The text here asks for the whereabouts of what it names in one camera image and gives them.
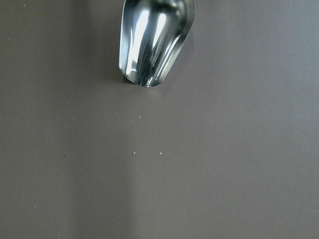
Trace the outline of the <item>steel metal scoop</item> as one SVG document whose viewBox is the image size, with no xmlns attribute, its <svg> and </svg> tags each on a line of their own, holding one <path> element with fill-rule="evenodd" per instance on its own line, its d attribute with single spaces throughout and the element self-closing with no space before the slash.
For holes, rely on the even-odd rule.
<svg viewBox="0 0 319 239">
<path fill-rule="evenodd" d="M 119 49 L 119 69 L 132 83 L 163 83 L 177 59 L 195 17 L 192 0 L 126 0 Z"/>
</svg>

